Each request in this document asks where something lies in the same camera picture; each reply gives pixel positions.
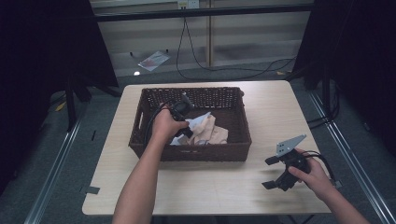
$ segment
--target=hand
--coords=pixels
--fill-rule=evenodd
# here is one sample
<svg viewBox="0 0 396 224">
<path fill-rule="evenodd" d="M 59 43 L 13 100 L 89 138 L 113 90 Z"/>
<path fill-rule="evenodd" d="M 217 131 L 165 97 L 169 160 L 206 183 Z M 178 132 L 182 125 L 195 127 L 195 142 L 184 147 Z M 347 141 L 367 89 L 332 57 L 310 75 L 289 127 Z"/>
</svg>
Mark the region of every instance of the hand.
<svg viewBox="0 0 396 224">
<path fill-rule="evenodd" d="M 299 148 L 296 148 L 296 150 L 299 153 L 304 153 L 304 151 Z M 313 158 L 307 158 L 307 161 L 311 168 L 309 174 L 292 166 L 289 167 L 289 173 L 303 180 L 305 184 L 315 192 L 317 197 L 323 201 L 326 195 L 329 195 L 336 189 L 318 161 Z"/>
<path fill-rule="evenodd" d="M 174 136 L 178 130 L 187 128 L 189 123 L 187 121 L 175 121 L 167 106 L 157 115 L 152 125 L 152 136 L 161 137 L 161 139 L 168 140 Z"/>
</svg>

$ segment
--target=wicker basket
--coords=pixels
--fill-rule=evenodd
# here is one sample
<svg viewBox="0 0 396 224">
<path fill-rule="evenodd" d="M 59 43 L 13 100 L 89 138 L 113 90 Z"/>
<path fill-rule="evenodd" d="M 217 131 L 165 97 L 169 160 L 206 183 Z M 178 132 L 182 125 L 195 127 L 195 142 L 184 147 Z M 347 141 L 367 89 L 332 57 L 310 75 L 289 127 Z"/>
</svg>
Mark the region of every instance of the wicker basket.
<svg viewBox="0 0 396 224">
<path fill-rule="evenodd" d="M 162 102 L 181 100 L 186 92 L 195 108 L 186 119 L 206 112 L 216 118 L 216 126 L 229 131 L 227 144 L 205 146 L 165 145 L 161 161 L 245 161 L 251 145 L 248 121 L 242 101 L 243 92 L 236 87 L 143 89 L 136 110 L 129 147 L 140 158 L 149 119 Z"/>
</svg>

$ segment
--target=cable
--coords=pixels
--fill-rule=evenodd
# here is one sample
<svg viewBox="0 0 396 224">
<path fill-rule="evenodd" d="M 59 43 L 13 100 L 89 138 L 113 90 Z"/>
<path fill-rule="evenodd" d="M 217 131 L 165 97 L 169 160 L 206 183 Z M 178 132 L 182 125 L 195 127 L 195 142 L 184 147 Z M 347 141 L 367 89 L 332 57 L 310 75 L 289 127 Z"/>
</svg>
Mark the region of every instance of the cable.
<svg viewBox="0 0 396 224">
<path fill-rule="evenodd" d="M 165 103 L 161 104 L 155 111 L 154 113 L 151 115 L 151 118 L 148 121 L 148 127 L 146 129 L 145 132 L 145 138 L 143 141 L 143 149 L 146 149 L 146 147 L 148 146 L 149 143 L 149 132 L 151 130 L 152 127 L 152 122 L 155 120 L 155 117 L 157 117 L 157 115 L 161 112 L 161 110 L 163 109 L 164 106 L 166 106 L 167 104 L 169 104 L 170 102 L 173 102 L 174 100 L 168 100 Z"/>
<path fill-rule="evenodd" d="M 309 154 L 309 155 L 307 155 L 305 157 L 306 158 L 318 157 L 321 161 L 323 161 L 324 165 L 326 166 L 326 169 L 329 172 L 330 179 L 332 181 L 335 181 L 335 177 L 334 177 L 334 174 L 332 173 L 332 169 L 330 168 L 330 165 L 327 162 L 327 160 L 322 155 L 320 155 L 320 154 L 317 154 L 317 155 Z"/>
<path fill-rule="evenodd" d="M 319 120 L 322 120 L 322 119 L 326 119 L 325 121 L 321 122 L 320 124 L 317 124 L 315 126 L 309 127 L 309 129 L 312 130 L 312 129 L 315 129 L 315 128 L 323 125 L 323 124 L 330 123 L 330 122 L 334 121 L 334 119 L 338 116 L 338 114 L 340 112 L 340 90 L 339 90 L 338 85 L 336 85 L 336 84 L 335 84 L 334 97 L 332 99 L 332 107 L 333 107 L 333 110 L 331 112 L 332 114 L 331 114 L 330 117 L 329 116 L 325 116 L 325 117 L 321 117 L 321 118 L 318 118 L 318 119 L 309 120 L 307 123 L 312 123 L 312 122 L 316 122 L 316 121 L 319 121 Z"/>
<path fill-rule="evenodd" d="M 193 44 L 192 44 L 192 40 L 191 40 L 189 25 L 187 24 L 186 18 L 184 18 L 183 30 L 182 30 L 182 32 L 181 32 L 180 42 L 179 42 L 178 49 L 177 49 L 176 67 L 177 67 L 178 73 L 179 73 L 182 77 L 184 77 L 184 78 L 186 78 L 186 79 L 189 79 L 189 80 L 213 80 L 213 79 L 186 77 L 186 76 L 184 76 L 184 75 L 181 73 L 181 71 L 179 70 L 179 68 L 178 68 L 178 55 L 179 55 L 179 52 L 180 52 L 180 47 L 181 47 L 181 43 L 182 43 L 182 40 L 183 40 L 184 31 L 186 30 L 186 28 L 187 28 L 187 33 L 188 33 L 188 35 L 189 35 L 189 40 L 190 40 L 192 55 L 193 55 L 193 57 L 194 57 L 195 62 L 196 62 L 202 69 L 205 69 L 205 70 L 211 71 L 211 72 L 224 71 L 224 70 L 242 70 L 242 71 L 254 71 L 254 72 L 259 72 L 258 74 L 255 74 L 255 75 L 252 75 L 252 76 L 248 76 L 248 77 L 228 78 L 228 79 L 222 79 L 222 80 L 239 80 L 239 79 L 245 79 L 245 78 L 256 77 L 256 76 L 261 75 L 261 74 L 264 74 L 264 73 L 266 73 L 266 72 L 273 72 L 273 71 L 282 69 L 282 68 L 286 67 L 289 63 L 291 63 L 292 61 L 294 61 L 294 60 L 296 59 L 296 57 L 293 57 L 293 58 L 291 58 L 291 59 L 280 59 L 280 60 L 273 61 L 273 62 L 271 62 L 271 63 L 269 64 L 269 66 L 268 66 L 266 69 L 264 69 L 264 70 L 261 70 L 261 69 L 251 69 L 251 68 L 219 68 L 219 69 L 205 68 L 205 67 L 203 67 L 203 66 L 201 66 L 201 65 L 199 64 L 199 62 L 198 62 L 198 60 L 197 60 L 197 58 L 196 58 L 196 56 L 195 56 L 195 51 L 194 51 Z M 277 62 L 280 62 L 280 61 L 285 61 L 285 60 L 288 60 L 288 62 L 287 62 L 286 64 L 284 64 L 284 65 L 281 66 L 281 67 L 278 67 L 277 69 L 272 69 L 272 70 L 270 70 L 271 66 L 272 66 L 274 63 L 277 63 Z"/>
</svg>

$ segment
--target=wooden table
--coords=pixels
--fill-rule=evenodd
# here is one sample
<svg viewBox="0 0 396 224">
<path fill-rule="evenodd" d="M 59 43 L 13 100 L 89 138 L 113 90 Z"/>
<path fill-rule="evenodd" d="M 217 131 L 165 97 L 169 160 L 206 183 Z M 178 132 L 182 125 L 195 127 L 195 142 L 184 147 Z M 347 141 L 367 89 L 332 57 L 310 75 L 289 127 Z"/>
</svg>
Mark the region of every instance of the wooden table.
<svg viewBox="0 0 396 224">
<path fill-rule="evenodd" d="M 306 133 L 298 146 L 318 151 L 289 82 L 246 81 L 127 86 L 94 173 L 82 211 L 112 215 L 120 191 L 138 158 L 128 147 L 135 111 L 143 88 L 239 87 L 252 144 L 245 162 L 162 162 L 154 215 L 281 215 L 330 213 L 305 185 L 284 192 L 265 189 L 262 182 L 277 179 L 283 163 L 267 165 L 276 143 Z"/>
</svg>

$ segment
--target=handheld controller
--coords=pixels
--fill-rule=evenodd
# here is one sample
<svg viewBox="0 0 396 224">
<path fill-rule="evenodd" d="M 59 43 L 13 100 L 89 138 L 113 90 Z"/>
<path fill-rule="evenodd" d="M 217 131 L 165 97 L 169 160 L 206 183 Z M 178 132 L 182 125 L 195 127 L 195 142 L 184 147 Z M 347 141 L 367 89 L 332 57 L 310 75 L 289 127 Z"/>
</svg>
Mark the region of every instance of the handheld controller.
<svg viewBox="0 0 396 224">
<path fill-rule="evenodd" d="M 176 102 L 170 105 L 169 111 L 174 120 L 176 121 L 184 121 L 184 116 L 190 113 L 190 111 L 194 108 L 194 105 L 191 103 L 189 97 L 187 97 L 186 92 L 183 92 L 181 95 L 181 101 Z M 192 137 L 192 130 L 190 127 L 180 129 L 176 136 L 180 136 L 181 134 L 186 135 L 187 137 Z"/>
<path fill-rule="evenodd" d="M 294 166 L 307 174 L 311 172 L 308 162 L 304 155 L 300 154 L 294 149 L 303 139 L 306 137 L 305 134 L 291 138 L 287 141 L 278 143 L 276 146 L 276 155 L 265 160 L 268 165 L 275 164 L 277 162 L 284 162 L 286 165 L 285 172 L 277 179 L 262 183 L 266 189 L 279 188 L 284 191 L 291 189 L 294 184 L 298 181 L 298 178 L 289 173 L 288 169 L 290 166 Z"/>
</svg>

